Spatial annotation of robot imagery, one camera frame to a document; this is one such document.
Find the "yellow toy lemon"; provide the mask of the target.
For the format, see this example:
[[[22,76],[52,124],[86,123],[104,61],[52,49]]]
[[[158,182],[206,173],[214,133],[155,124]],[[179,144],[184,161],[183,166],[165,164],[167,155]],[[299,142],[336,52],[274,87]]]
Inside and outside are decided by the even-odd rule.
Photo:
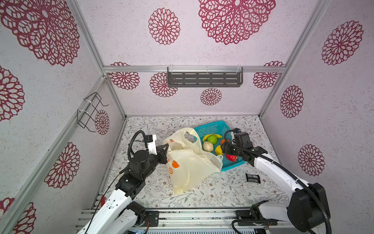
[[[215,148],[215,154],[216,154],[217,156],[219,156],[219,155],[224,155],[221,145],[218,145],[218,146]]]

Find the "red toy pepper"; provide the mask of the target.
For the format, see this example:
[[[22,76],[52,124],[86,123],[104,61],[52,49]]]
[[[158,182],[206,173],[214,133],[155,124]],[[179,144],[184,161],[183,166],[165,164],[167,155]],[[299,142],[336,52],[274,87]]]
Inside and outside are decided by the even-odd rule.
[[[230,162],[236,162],[236,161],[238,160],[238,156],[229,155],[229,154],[226,154],[226,158],[227,158]]]

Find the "yellow toy banana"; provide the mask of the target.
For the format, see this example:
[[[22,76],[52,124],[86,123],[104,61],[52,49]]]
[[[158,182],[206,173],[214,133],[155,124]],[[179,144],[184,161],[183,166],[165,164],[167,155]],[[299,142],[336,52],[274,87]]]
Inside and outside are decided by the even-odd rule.
[[[206,139],[207,139],[210,135],[211,135],[211,134],[205,135],[205,136],[203,137],[203,142],[206,141]],[[222,138],[222,136],[219,135],[219,134],[215,134],[215,135],[218,137],[218,140]]]

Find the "cream plastic bag orange print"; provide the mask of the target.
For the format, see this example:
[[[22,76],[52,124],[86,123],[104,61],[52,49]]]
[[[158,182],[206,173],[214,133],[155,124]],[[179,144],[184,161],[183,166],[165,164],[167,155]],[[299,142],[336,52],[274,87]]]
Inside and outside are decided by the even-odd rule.
[[[163,141],[168,145],[167,170],[175,195],[182,194],[214,173],[220,173],[223,157],[203,150],[193,128],[182,128]]]

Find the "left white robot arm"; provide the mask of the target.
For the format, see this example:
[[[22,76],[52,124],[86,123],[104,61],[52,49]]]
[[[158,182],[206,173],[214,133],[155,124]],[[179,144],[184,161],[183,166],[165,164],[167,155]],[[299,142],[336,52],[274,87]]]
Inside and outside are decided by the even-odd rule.
[[[125,234],[133,226],[145,222],[150,225],[146,208],[134,199],[156,167],[167,163],[168,144],[156,146],[156,139],[156,135],[146,135],[142,130],[134,134],[128,146],[128,165],[119,173],[121,178],[80,234]]]

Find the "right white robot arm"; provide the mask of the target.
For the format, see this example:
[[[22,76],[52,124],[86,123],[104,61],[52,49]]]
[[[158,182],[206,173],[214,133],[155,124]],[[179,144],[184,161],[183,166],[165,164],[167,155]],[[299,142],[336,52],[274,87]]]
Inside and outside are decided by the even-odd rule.
[[[311,184],[290,172],[276,162],[260,146],[253,146],[248,133],[235,128],[224,133],[222,151],[226,155],[237,156],[251,166],[265,173],[290,197],[289,203],[262,201],[252,205],[250,218],[232,221],[235,224],[262,224],[274,222],[291,223],[300,232],[313,233],[313,228],[325,225],[326,233],[332,233],[327,195],[319,183]]]

